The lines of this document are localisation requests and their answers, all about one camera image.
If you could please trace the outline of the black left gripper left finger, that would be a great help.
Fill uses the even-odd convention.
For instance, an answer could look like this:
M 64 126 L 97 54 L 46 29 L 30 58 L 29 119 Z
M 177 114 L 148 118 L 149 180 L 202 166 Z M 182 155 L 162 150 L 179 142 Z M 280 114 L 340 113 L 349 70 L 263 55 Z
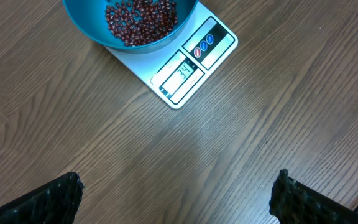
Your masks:
M 0 224 L 72 224 L 84 185 L 76 172 L 62 176 L 0 207 Z

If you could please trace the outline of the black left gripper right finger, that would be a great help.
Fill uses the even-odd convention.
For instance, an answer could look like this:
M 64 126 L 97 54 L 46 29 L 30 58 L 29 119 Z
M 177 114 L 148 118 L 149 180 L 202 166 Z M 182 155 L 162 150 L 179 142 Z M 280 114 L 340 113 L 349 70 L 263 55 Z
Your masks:
M 270 214 L 285 224 L 358 224 L 355 210 L 337 203 L 279 172 L 269 201 Z

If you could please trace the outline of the red beans in bowl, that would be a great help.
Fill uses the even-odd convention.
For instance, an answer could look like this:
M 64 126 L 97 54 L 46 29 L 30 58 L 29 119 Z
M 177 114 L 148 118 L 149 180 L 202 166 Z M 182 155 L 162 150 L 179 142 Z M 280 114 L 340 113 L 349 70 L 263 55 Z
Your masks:
M 126 47 L 156 42 L 178 24 L 177 3 L 171 0 L 131 0 L 109 3 L 105 9 L 108 30 Z

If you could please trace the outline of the blue bowl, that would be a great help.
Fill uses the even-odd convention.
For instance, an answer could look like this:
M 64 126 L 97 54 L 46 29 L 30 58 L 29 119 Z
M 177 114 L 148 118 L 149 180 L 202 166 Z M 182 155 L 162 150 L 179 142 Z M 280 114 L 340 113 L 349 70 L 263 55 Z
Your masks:
M 175 1 L 177 3 L 178 24 L 173 28 L 172 33 L 151 44 L 126 47 L 120 39 L 115 38 L 110 33 L 108 23 L 105 20 L 106 5 L 116 2 L 119 1 L 63 0 L 68 15 L 82 33 L 105 47 L 129 54 L 147 54 L 164 48 L 173 42 L 187 26 L 198 4 L 197 0 Z

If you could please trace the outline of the white kitchen scale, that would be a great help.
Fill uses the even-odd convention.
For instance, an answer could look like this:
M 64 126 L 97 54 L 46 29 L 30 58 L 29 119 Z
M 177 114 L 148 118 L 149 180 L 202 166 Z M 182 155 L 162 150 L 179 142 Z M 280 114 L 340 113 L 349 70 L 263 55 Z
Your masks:
M 181 108 L 238 45 L 238 38 L 198 3 L 180 35 L 164 48 L 127 54 L 108 48 L 173 109 Z

